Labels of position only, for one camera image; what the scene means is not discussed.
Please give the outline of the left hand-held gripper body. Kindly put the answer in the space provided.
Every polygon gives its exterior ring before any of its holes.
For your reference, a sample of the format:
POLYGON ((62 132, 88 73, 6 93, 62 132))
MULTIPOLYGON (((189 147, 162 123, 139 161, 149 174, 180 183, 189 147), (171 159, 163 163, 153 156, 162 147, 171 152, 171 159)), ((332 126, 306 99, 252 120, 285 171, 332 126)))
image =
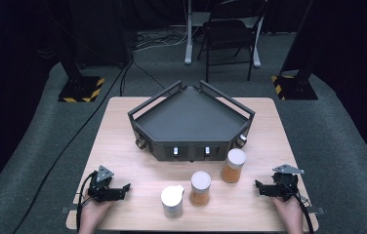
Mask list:
POLYGON ((124 192, 122 188, 109 187, 113 176, 114 172, 104 166, 99 166, 99 169, 92 173, 88 195, 99 203, 120 200, 120 194, 124 192))

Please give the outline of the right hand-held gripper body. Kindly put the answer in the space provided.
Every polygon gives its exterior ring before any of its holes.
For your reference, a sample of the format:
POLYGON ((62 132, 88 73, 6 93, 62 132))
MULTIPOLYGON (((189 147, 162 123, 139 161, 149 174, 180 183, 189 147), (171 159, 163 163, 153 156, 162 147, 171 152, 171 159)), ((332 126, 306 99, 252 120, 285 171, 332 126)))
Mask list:
POLYGON ((284 164, 273 169, 273 185, 270 187, 270 197, 280 197, 284 201, 299 193, 299 175, 305 171, 284 164))

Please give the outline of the orange spice jar white lid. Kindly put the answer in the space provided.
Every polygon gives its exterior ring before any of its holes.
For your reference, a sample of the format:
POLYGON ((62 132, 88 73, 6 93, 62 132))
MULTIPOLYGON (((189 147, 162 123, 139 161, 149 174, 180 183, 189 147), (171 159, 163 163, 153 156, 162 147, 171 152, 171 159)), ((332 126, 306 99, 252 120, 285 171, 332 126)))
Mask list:
POLYGON ((211 177, 206 172, 196 172, 191 177, 191 192, 189 200, 194 206, 205 206, 209 203, 211 177))
POLYGON ((240 179, 242 167, 246 162, 246 154, 239 148, 228 151, 221 176, 225 182, 235 183, 240 179))

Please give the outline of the dark grey corner rack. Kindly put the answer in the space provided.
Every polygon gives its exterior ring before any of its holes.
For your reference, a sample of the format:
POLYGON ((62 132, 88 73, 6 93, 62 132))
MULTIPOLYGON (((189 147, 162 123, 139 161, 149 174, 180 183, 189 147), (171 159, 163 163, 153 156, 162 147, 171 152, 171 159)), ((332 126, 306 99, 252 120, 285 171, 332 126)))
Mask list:
POLYGON ((246 144, 255 111, 204 81, 178 81, 128 117, 136 146, 159 161, 223 161, 246 144))

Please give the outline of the person's left hand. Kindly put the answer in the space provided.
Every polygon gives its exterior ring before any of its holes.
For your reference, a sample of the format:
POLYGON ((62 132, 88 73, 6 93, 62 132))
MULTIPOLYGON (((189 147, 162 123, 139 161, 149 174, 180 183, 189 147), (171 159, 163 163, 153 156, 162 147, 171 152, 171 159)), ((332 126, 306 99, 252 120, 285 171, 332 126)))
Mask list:
POLYGON ((88 201, 82 207, 80 228, 95 229, 104 219, 107 211, 115 204, 115 201, 96 202, 88 201))

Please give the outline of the person's right hand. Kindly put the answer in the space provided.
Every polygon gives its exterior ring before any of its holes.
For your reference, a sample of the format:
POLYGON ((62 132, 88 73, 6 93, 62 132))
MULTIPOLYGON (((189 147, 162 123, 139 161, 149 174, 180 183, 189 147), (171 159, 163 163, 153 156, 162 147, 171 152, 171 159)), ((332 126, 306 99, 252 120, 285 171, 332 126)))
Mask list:
POLYGON ((303 227, 303 212, 297 200, 283 201, 277 197, 271 197, 270 200, 277 209, 286 228, 293 226, 303 227))

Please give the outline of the black stand striped base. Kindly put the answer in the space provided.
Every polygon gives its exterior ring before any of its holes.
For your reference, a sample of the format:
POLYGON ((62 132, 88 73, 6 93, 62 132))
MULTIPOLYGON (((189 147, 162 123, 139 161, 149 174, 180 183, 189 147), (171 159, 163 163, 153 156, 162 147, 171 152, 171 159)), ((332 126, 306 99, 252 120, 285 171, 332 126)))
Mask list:
POLYGON ((279 99, 317 100, 317 95, 308 79, 316 60, 311 45, 308 15, 314 0, 309 0, 298 32, 277 75, 271 77, 279 99))
POLYGON ((59 101, 94 101, 101 91, 104 79, 99 76, 83 76, 71 55, 65 50, 59 53, 59 58, 67 75, 67 82, 59 94, 59 101))

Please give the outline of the black folding chair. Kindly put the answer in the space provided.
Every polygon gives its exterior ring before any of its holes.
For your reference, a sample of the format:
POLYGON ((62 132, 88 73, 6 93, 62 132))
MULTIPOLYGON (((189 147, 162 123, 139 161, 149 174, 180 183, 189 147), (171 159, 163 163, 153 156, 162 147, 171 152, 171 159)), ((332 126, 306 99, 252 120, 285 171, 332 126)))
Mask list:
POLYGON ((254 64, 254 49, 260 34, 259 23, 265 16, 266 0, 223 0, 211 11, 202 29, 204 38, 197 58, 206 53, 205 81, 209 81, 210 68, 227 64, 248 63, 247 80, 251 80, 254 64), (215 50, 235 49, 235 56, 242 49, 248 49, 247 60, 211 62, 211 52, 215 50))

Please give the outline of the white desk frame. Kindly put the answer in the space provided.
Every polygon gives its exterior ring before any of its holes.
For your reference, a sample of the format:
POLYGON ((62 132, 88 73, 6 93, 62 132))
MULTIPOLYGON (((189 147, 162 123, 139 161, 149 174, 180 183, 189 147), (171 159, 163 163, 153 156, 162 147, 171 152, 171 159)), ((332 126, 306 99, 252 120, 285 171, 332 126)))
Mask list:
MULTIPOLYGON (((207 10, 203 10, 201 12, 193 12, 192 11, 192 0, 183 0, 183 13, 184 13, 184 19, 185 24, 183 25, 185 27, 185 34, 183 37, 183 41, 185 42, 185 51, 184 51, 184 59, 183 63, 185 65, 191 65, 192 64, 192 54, 193 54, 193 39, 192 36, 194 35, 194 32, 192 31, 195 27, 200 27, 210 16, 210 13, 207 10)), ((262 28, 263 20, 260 19, 257 24, 257 36, 260 36, 261 28, 262 28)), ((255 68, 260 68, 262 66, 261 60, 259 57, 258 52, 258 40, 259 38, 256 38, 254 47, 252 48, 253 52, 253 66, 255 68)))

